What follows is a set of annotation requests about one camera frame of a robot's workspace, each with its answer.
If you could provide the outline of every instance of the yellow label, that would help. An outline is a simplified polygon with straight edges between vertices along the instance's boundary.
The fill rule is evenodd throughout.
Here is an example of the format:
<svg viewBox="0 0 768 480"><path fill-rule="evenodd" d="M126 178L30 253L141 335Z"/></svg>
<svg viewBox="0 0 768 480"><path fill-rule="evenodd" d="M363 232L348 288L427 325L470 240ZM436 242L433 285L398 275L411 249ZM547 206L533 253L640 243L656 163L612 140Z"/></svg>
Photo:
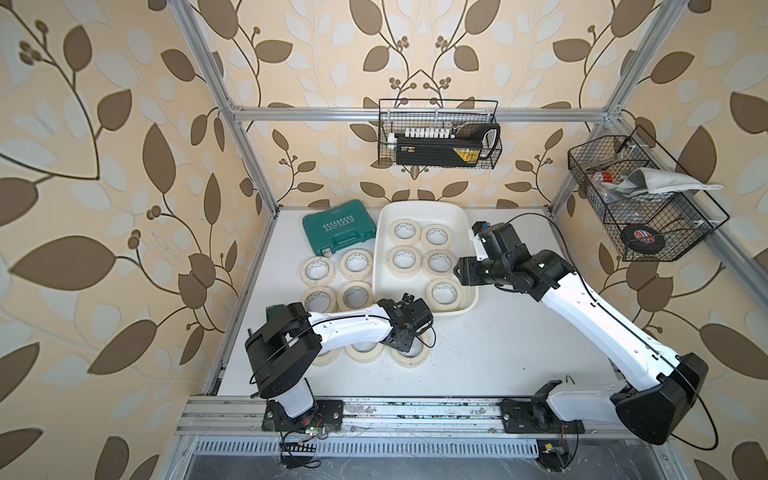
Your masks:
<svg viewBox="0 0 768 480"><path fill-rule="evenodd" d="M454 148L453 151L468 164L476 164L480 156L480 150L473 148Z"/></svg>

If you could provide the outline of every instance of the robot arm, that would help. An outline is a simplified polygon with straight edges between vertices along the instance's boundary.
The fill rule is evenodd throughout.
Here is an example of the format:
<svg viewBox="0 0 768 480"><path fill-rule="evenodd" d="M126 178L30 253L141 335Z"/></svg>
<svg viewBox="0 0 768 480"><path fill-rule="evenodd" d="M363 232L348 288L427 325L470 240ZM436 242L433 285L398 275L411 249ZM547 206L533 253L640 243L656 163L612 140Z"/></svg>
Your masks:
<svg viewBox="0 0 768 480"><path fill-rule="evenodd" d="M476 256L459 259L454 269L462 285L509 285L531 295L576 326L627 380L625 386L550 385L554 414L564 421L623 423L647 442L666 442L694 405L707 364L693 353L679 356L639 329L555 252L531 255L509 223L478 222L472 233Z"/></svg>
<svg viewBox="0 0 768 480"><path fill-rule="evenodd" d="M301 303L266 309L266 323L248 329L245 348L263 399L274 398L291 418L315 407L304 373L320 354L361 342L381 342L401 352L432 325L422 299L380 300L368 308L339 313L307 312Z"/></svg>

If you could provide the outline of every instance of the floral wallpaper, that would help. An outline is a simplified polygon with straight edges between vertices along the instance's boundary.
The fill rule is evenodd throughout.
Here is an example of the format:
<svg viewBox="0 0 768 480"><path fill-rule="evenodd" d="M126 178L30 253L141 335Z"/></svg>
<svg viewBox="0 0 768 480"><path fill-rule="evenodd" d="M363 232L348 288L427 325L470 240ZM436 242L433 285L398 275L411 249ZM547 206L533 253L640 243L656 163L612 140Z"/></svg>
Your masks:
<svg viewBox="0 0 768 480"><path fill-rule="evenodd" d="M230 96L247 107L363 98L599 108L653 0L192 0Z"/></svg>
<svg viewBox="0 0 768 480"><path fill-rule="evenodd" d="M0 51L0 477L150 478L260 194L164 2L0 0Z"/></svg>
<svg viewBox="0 0 768 480"><path fill-rule="evenodd" d="M441 200L462 207L549 204L568 171L583 123L504 123L496 168L404 167L376 160L376 129L343 122L254 121L248 133L278 204L329 207L352 199L382 207Z"/></svg>
<svg viewBox="0 0 768 480"><path fill-rule="evenodd" d="M650 132L650 145L661 142L696 178L724 186L716 197L732 218L723 228L768 270L768 5L691 0L687 7L624 114ZM768 313L703 243L673 263L622 262L586 200L571 197L560 219L576 264L606 300L709 365L701 395L720 446L702 452L680 444L694 475L768 478ZM700 406L675 433L705 447L714 441Z"/></svg>

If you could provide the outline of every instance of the wire basket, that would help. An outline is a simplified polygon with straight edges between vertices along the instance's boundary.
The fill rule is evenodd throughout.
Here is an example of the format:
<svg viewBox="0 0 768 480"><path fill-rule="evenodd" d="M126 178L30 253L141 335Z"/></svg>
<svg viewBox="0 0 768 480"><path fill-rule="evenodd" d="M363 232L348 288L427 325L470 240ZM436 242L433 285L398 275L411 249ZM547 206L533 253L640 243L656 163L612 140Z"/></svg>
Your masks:
<svg viewBox="0 0 768 480"><path fill-rule="evenodd" d="M659 168L648 155L643 138L651 136L645 132L638 137L636 127L629 136L608 135L573 147L568 151L568 169L579 185L579 194L586 195L622 260L671 262L730 216L705 190L695 194L641 194L607 202L596 184L618 179L636 168ZM666 148L656 145L672 159L676 172L688 174ZM697 204L711 208L705 212Z"/></svg>
<svg viewBox="0 0 768 480"><path fill-rule="evenodd" d="M493 168L502 154L494 100L379 100L378 167Z"/></svg>

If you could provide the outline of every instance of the hockey puck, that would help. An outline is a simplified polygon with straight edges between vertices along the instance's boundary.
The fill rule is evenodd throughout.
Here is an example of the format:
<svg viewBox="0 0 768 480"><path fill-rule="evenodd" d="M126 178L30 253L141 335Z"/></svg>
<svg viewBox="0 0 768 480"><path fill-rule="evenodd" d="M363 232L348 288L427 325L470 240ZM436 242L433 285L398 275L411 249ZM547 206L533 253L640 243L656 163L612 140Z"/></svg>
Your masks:
<svg viewBox="0 0 768 480"><path fill-rule="evenodd" d="M621 241L632 250L643 255L655 255L666 245L664 236L648 225L632 223L621 231Z"/></svg>

